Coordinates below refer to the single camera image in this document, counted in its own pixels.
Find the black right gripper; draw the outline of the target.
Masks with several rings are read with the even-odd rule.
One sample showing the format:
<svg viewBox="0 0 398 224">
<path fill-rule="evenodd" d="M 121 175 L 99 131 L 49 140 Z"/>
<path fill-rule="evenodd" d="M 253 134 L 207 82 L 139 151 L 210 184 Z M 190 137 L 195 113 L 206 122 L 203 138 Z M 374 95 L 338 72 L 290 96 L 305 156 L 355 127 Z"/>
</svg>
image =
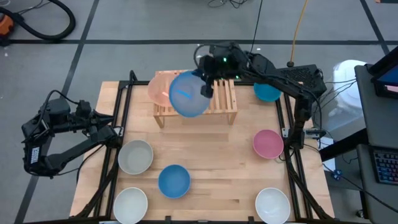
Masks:
<svg viewBox="0 0 398 224">
<path fill-rule="evenodd" d="M 215 80 L 241 79 L 249 71 L 247 58 L 245 56 L 227 55 L 211 56 L 205 55 L 200 59 L 199 69 L 206 78 L 201 80 L 205 83 L 201 86 L 200 93 L 206 98 L 212 98 Z"/>
</svg>

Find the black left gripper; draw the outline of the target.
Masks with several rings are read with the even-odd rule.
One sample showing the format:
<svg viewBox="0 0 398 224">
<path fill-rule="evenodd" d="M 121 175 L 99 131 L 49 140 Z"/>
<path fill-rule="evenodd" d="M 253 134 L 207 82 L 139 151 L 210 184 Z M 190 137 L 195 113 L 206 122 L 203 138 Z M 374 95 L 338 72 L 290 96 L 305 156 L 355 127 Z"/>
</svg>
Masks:
<svg viewBox="0 0 398 224">
<path fill-rule="evenodd" d="M 98 128 L 96 124 L 109 124 L 114 120 L 113 115 L 102 114 L 92 111 L 88 117 L 78 116 L 75 113 L 70 115 L 70 131 L 74 133 L 82 130 L 82 133 L 91 141 L 98 141 Z"/>
</svg>

